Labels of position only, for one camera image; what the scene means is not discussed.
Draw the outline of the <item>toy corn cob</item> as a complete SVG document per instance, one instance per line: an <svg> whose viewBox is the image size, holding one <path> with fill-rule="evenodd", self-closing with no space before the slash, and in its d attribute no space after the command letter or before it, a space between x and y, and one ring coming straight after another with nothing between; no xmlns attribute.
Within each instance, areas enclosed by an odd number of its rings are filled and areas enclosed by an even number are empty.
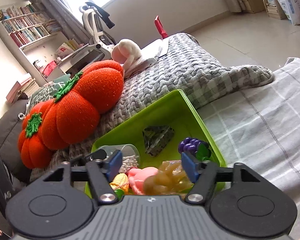
<svg viewBox="0 0 300 240"><path fill-rule="evenodd" d="M129 191L129 179L125 173L119 173L110 183L113 190L121 189L124 193Z"/></svg>

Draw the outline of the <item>purple toy grapes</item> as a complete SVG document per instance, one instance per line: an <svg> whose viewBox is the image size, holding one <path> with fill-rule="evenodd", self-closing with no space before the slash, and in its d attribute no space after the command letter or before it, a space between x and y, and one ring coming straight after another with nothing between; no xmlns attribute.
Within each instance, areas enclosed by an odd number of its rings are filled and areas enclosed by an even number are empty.
<svg viewBox="0 0 300 240"><path fill-rule="evenodd" d="M178 152L180 154L189 153L199 161L209 160L212 155L208 142L191 137L187 137L179 143Z"/></svg>

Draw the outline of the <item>clear cup of swabs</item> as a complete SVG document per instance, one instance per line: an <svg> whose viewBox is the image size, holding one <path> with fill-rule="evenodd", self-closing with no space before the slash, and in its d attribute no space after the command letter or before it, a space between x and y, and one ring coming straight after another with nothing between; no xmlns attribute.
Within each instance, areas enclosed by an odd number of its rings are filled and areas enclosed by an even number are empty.
<svg viewBox="0 0 300 240"><path fill-rule="evenodd" d="M137 148L132 144L124 145L104 145L92 151L90 160L103 159L106 160L116 150L122 152L122 164L119 173L126 173L132 168L138 168L140 155Z"/></svg>

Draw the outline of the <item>translucent amber toy hand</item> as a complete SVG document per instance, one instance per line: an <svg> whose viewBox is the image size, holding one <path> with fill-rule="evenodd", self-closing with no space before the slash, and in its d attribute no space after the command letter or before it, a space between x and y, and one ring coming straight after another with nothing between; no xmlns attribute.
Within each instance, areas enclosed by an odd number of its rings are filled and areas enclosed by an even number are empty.
<svg viewBox="0 0 300 240"><path fill-rule="evenodd" d="M163 161L158 172L145 179L143 192L145 195L174 195L183 197L192 189L193 183L184 171L181 161Z"/></svg>

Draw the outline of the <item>pink rubber pig toy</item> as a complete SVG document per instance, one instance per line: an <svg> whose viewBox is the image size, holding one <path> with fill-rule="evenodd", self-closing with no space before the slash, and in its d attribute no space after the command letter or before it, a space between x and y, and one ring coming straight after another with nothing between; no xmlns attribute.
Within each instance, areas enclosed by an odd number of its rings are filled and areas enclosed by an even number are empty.
<svg viewBox="0 0 300 240"><path fill-rule="evenodd" d="M156 167L132 168L128 171L128 180L134 194L144 195L143 184L148 177L156 175L158 169Z"/></svg>

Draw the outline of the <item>dark patterned packet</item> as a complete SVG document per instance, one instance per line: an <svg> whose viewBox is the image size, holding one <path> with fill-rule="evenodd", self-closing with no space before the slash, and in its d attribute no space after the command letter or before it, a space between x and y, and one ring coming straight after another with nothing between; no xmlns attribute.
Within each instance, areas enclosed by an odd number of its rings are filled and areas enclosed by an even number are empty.
<svg viewBox="0 0 300 240"><path fill-rule="evenodd" d="M174 129L171 126L149 126L142 132L145 152L156 157L172 140Z"/></svg>

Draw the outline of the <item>small orange pumpkin cushion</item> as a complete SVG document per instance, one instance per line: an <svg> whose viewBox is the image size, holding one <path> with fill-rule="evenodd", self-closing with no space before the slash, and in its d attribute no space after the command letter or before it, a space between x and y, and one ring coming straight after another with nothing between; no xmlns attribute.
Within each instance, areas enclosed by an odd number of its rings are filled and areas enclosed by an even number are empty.
<svg viewBox="0 0 300 240"><path fill-rule="evenodd" d="M42 139L44 114L51 105L52 99L40 102L31 108L22 123L22 131L18 138L18 150L21 161L29 168L46 168L52 158Z"/></svg>

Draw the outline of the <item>large orange pumpkin cushion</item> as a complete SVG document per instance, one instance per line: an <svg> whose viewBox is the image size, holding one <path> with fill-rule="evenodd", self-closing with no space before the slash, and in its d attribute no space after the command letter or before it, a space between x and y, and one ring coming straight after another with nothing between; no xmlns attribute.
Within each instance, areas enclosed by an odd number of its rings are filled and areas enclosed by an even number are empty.
<svg viewBox="0 0 300 240"><path fill-rule="evenodd" d="M118 102L123 74L121 64L106 60L92 63L68 81L43 115L41 135L45 146L61 150L87 139L101 115Z"/></svg>

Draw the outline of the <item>green plastic storage box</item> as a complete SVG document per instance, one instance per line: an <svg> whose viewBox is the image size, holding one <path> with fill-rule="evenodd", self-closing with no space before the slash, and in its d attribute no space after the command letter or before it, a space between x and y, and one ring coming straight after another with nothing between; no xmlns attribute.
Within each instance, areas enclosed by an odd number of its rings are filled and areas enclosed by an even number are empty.
<svg viewBox="0 0 300 240"><path fill-rule="evenodd" d="M174 129L172 140L156 157L145 152L142 132L149 126L171 126ZM132 144L140 155L138 168L158 169L163 161L181 161L178 145L187 137L208 142L212 155L206 161L214 162L219 167L225 166L225 161L199 114L185 93L182 90L175 90L97 139L93 149L104 145ZM119 197L134 194L130 186L128 193L124 193L121 189L114 191Z"/></svg>

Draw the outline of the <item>light grey grid sheet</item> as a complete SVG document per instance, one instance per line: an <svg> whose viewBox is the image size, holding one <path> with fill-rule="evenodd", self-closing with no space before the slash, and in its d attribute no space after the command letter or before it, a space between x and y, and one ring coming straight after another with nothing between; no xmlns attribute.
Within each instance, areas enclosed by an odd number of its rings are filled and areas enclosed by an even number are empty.
<svg viewBox="0 0 300 240"><path fill-rule="evenodd" d="M289 58L274 76L198 113L228 166L244 163L294 200L298 217L290 234L300 239L300 58Z"/></svg>

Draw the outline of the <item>teal patterned pillow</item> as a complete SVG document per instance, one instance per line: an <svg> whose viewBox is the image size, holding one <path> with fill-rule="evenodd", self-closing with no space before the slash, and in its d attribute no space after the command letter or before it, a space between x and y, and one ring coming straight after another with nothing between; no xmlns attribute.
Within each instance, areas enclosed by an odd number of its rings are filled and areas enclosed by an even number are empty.
<svg viewBox="0 0 300 240"><path fill-rule="evenodd" d="M36 104L53 99L53 96L59 91L60 88L63 88L69 80L70 74L66 74L47 83L43 87L40 87L30 96L30 99L26 105L25 114L28 114L31 108L33 108Z"/></svg>

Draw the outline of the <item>grey checkered quilt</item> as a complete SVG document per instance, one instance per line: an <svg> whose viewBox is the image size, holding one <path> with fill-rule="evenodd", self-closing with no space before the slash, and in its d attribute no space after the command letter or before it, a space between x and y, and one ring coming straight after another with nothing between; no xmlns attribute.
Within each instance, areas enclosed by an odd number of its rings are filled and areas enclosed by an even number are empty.
<svg viewBox="0 0 300 240"><path fill-rule="evenodd" d="M35 181L63 161L89 152L98 138L173 90L183 90L193 107L199 109L230 93L273 81L274 74L267 67L250 64L225 67L192 35L174 34L168 38L165 56L125 81L119 102L101 118L94 133L82 142L70 145L69 149L58 150L47 168L32 170L30 181Z"/></svg>

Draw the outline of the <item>white office chair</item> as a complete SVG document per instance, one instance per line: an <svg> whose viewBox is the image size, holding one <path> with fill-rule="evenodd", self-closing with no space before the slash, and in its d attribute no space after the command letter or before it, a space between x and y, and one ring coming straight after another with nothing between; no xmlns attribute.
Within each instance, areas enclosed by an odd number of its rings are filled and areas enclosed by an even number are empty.
<svg viewBox="0 0 300 240"><path fill-rule="evenodd" d="M103 21L109 28L114 27L115 24L111 22L110 15L93 2L86 2L79 10L82 13L84 28L91 35L89 43L83 47L83 50L88 52L95 50L104 55L104 60L110 59L116 42L104 30L101 22Z"/></svg>

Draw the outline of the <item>pink plush toy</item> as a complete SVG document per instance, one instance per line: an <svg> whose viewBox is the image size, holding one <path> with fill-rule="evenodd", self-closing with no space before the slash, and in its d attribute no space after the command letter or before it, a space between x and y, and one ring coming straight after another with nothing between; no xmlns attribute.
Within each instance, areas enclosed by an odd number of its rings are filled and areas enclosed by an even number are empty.
<svg viewBox="0 0 300 240"><path fill-rule="evenodd" d="M124 70L128 70L141 55L140 47L129 39L122 39L114 46L111 52L111 58L122 64Z"/></svg>

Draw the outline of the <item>white bookshelf with books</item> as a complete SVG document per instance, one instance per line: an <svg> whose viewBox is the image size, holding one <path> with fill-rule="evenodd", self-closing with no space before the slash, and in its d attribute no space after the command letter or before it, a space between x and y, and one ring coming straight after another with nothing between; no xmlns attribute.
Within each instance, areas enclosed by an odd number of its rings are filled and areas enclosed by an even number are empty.
<svg viewBox="0 0 300 240"><path fill-rule="evenodd" d="M31 3L0 9L0 38L40 86L63 76L62 59L84 45L67 38L55 19Z"/></svg>

